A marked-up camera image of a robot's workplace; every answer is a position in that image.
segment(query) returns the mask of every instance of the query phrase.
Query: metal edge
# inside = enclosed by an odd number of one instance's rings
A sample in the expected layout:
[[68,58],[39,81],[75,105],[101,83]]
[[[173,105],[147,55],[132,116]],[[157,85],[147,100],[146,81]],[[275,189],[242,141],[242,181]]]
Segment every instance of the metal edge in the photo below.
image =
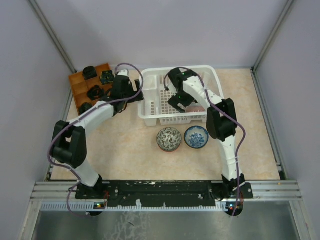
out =
[[23,227],[18,237],[19,240],[32,240],[41,207],[42,203],[40,201],[31,201],[29,203],[23,222]]
[[290,14],[291,10],[293,9],[294,3],[295,3],[295,0],[287,0],[278,20],[276,21],[267,41],[264,44],[264,47],[262,48],[257,60],[255,61],[254,65],[252,67],[254,71],[257,71],[262,60],[267,55],[270,47],[272,46],[274,40],[276,39],[276,37],[279,33],[281,26],[283,25],[283,23],[287,19],[288,15]]
[[[69,206],[73,212],[226,212],[226,202],[216,202],[216,206],[200,206],[200,207],[143,207],[141,204],[136,206],[117,206],[117,207],[105,207],[95,208],[95,205],[99,202],[70,202]],[[48,201],[44,202],[41,207],[41,211],[44,212],[66,212],[66,201]]]
[[[225,65],[215,65],[215,64],[206,64],[209,65],[211,67],[213,67],[214,69],[251,69],[252,66],[251,65],[238,65],[238,66],[225,66]],[[117,64],[109,64],[110,69],[114,70],[117,66]],[[153,69],[153,68],[174,68],[175,66],[171,65],[165,65],[165,64],[160,64],[160,65],[147,65],[147,64],[135,64],[135,66],[139,69],[139,70],[146,70],[146,69]],[[176,66],[197,66],[197,63],[194,64],[176,64]]]
[[34,11],[35,15],[40,20],[41,24],[43,25],[44,29],[48,33],[49,37],[51,38],[54,46],[60,53],[62,59],[64,60],[65,64],[68,66],[70,71],[74,74],[77,72],[74,64],[72,63],[69,55],[67,54],[67,51],[63,47],[62,43],[59,41],[59,38],[53,28],[51,27],[50,23],[48,22],[46,16],[44,15],[43,11],[41,10],[39,4],[36,0],[28,0],[30,7]]
[[253,84],[255,87],[256,95],[259,100],[260,108],[262,111],[262,116],[263,116],[264,123],[266,126],[266,130],[269,135],[269,140],[271,143],[271,147],[273,150],[275,161],[278,166],[281,166],[284,174],[287,175],[288,174],[287,168],[286,168],[284,161],[283,161],[283,155],[282,155],[280,147],[279,147],[279,141],[277,139],[276,130],[274,128],[274,125],[273,125],[271,117],[270,117],[270,113],[269,113],[269,110],[267,107],[266,99],[265,99],[263,90],[260,85],[258,73],[256,71],[254,71],[253,69],[251,69],[251,76],[252,76]]
[[304,202],[290,201],[290,207],[300,239],[317,240],[315,229],[309,218]]
[[69,94],[67,96],[67,100],[66,100],[66,103],[63,107],[63,112],[62,112],[62,117],[61,117],[61,120],[63,121],[66,121],[67,118],[68,118],[68,114],[69,114],[69,110],[70,110],[70,107],[71,107],[71,103],[72,103],[72,99],[73,99],[73,94],[72,94],[72,91],[71,91],[71,88],[69,88]]
[[[246,199],[246,202],[257,201],[301,201],[302,196],[297,181],[294,180],[273,180],[273,181],[248,181],[251,184],[253,198]],[[37,182],[31,196],[31,201],[35,202],[59,202],[65,201],[68,190],[74,184],[69,181],[64,182]],[[97,202],[101,199],[75,199],[76,193],[70,195],[70,200],[74,202]]]

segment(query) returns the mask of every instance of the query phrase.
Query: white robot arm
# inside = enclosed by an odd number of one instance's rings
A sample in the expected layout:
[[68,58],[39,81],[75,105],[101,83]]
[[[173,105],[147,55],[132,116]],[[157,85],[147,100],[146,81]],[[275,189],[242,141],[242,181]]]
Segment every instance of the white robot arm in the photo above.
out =
[[124,106],[128,103],[143,100],[142,92],[130,101],[117,101],[129,98],[137,94],[140,90],[139,80],[135,80],[137,91],[134,91],[129,79],[129,71],[120,71],[114,79],[110,96],[101,98],[91,109],[84,112],[69,122],[59,121],[56,123],[53,139],[62,132],[70,123],[73,124],[67,131],[58,137],[50,150],[51,157],[69,169],[81,179],[81,183],[89,188],[99,188],[102,185],[101,176],[91,167],[87,157],[86,137],[104,121],[112,118],[117,113],[121,113]]
[[[219,143],[220,156],[222,161],[222,178],[228,184],[232,191],[238,187],[237,180],[237,165],[235,152],[236,152],[236,125],[230,122],[226,117],[220,116],[218,112],[211,107],[207,100],[205,87],[203,87],[199,77],[192,70],[180,72],[179,68],[170,71],[168,77],[171,83],[168,89],[174,96],[168,101],[170,105],[178,111],[183,112],[181,105],[187,107],[191,102],[197,101],[205,110],[207,110],[207,130],[210,136],[217,140]],[[207,89],[210,101],[218,106],[223,112],[232,114],[236,119],[236,112],[234,103],[231,99],[224,100],[220,96]],[[239,167],[240,187],[245,182],[244,175]]]

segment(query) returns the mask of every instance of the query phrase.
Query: white wall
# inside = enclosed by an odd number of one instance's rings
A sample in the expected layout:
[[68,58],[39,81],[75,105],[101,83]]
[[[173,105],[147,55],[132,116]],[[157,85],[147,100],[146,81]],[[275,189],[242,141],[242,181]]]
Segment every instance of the white wall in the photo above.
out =
[[75,67],[252,67],[285,0],[38,0]]
[[0,32],[0,239],[16,240],[70,72],[26,0],[1,4]]
[[289,177],[320,237],[320,1],[296,1],[258,70]]

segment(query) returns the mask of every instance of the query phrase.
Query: small bowl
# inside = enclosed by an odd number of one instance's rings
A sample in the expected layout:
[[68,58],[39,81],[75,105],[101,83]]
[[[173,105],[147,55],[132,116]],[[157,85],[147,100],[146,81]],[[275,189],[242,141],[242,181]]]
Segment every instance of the small bowl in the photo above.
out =
[[166,127],[159,131],[156,136],[156,143],[165,152],[177,150],[182,142],[180,132],[173,127]]
[[185,143],[193,149],[203,148],[209,140],[208,131],[202,126],[189,127],[184,133]]

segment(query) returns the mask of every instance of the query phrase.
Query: white plastic tray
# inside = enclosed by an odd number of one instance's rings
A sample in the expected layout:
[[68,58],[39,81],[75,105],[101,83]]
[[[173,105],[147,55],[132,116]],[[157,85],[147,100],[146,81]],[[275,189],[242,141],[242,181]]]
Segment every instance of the white plastic tray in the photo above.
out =
[[[164,77],[174,68],[176,67],[149,68],[142,71],[144,100],[138,103],[138,116],[144,120],[148,127],[156,126],[158,119],[161,125],[189,124],[193,120],[207,122],[206,111],[180,113],[168,104],[168,100],[173,94],[170,91],[165,91]],[[186,66],[186,68],[198,73],[209,89],[224,98],[220,80],[213,67],[200,65]]]

